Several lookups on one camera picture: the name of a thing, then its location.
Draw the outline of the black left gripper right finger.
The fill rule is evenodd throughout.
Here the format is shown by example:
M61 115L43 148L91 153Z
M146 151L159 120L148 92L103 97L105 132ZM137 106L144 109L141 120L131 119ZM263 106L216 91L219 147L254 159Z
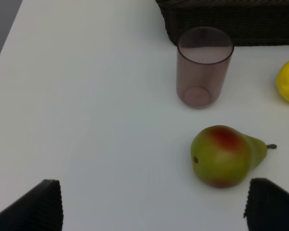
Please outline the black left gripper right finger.
M243 217L250 231L289 231L289 192L266 178L251 179Z

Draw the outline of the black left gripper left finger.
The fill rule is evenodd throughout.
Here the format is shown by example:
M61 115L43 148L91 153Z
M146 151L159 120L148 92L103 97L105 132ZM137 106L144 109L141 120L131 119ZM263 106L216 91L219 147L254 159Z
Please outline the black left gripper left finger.
M0 231L61 231L64 212L59 180L43 180L0 212Z

